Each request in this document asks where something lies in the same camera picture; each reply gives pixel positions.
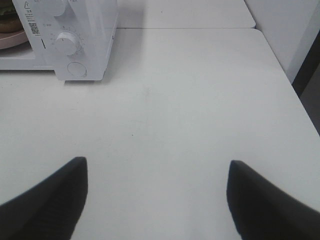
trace white wall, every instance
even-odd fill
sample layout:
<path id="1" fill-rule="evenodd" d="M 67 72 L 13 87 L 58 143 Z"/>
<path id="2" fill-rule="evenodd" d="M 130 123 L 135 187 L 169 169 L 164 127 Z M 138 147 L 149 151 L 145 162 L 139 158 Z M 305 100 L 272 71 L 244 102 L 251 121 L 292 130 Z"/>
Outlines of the white wall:
<path id="1" fill-rule="evenodd" d="M 245 0 L 292 83 L 320 29 L 320 0 Z"/>

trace table surface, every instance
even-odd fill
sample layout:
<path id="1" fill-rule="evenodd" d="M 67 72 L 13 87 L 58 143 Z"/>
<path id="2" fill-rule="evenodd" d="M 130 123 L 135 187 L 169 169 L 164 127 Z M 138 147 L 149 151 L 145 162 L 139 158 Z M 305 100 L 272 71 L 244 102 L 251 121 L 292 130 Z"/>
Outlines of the table surface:
<path id="1" fill-rule="evenodd" d="M 244 0 L 118 0 L 119 28 L 254 28 Z"/>
<path id="2" fill-rule="evenodd" d="M 0 129 L 0 203 L 87 157 L 74 240 L 240 239 L 234 159 L 320 210 L 320 138 L 255 29 L 119 29 L 101 82 L 2 71 Z"/>

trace white microwave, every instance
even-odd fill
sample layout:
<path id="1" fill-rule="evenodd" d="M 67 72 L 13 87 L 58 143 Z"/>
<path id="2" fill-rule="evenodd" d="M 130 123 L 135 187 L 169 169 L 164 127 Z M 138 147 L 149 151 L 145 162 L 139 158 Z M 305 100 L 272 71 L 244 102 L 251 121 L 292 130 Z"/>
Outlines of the white microwave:
<path id="1" fill-rule="evenodd" d="M 54 70 L 63 81 L 103 78 L 117 0 L 0 0 L 0 14 L 0 70 Z M 15 27 L 7 29 L 9 23 Z"/>

